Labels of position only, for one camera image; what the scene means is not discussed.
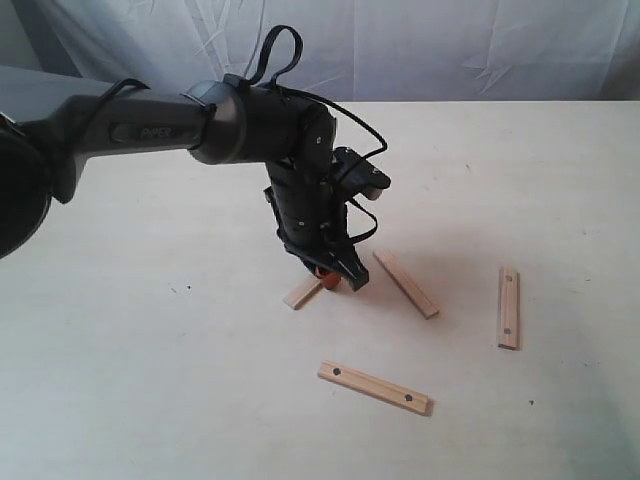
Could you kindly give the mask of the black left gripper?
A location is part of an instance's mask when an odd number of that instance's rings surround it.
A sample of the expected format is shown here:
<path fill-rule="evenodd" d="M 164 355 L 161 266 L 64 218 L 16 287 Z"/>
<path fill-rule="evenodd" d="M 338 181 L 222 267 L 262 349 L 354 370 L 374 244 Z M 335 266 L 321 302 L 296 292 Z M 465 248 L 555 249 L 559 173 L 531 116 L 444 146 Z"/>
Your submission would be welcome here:
<path fill-rule="evenodd" d="M 265 190 L 285 250 L 298 257 L 326 290 L 341 277 L 356 292 L 369 282 L 369 271 L 349 244 L 347 209 L 332 185 L 310 177 L 290 163 L 266 165 L 271 186 Z M 329 266 L 326 270 L 319 266 Z"/>

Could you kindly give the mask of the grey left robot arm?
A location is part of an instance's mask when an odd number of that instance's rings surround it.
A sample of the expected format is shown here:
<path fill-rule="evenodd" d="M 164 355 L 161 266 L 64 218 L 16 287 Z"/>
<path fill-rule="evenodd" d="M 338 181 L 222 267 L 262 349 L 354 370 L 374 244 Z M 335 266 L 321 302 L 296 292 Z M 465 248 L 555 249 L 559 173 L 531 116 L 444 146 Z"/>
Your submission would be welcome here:
<path fill-rule="evenodd" d="M 336 127 L 322 101 L 276 87 L 214 81 L 167 94 L 134 79 L 3 79 L 1 252 L 28 241 L 53 202 L 72 200 L 88 160 L 186 150 L 206 165 L 264 164 L 285 250 L 359 289 L 369 274 L 346 217 L 372 185 L 357 156 L 335 146 Z"/>

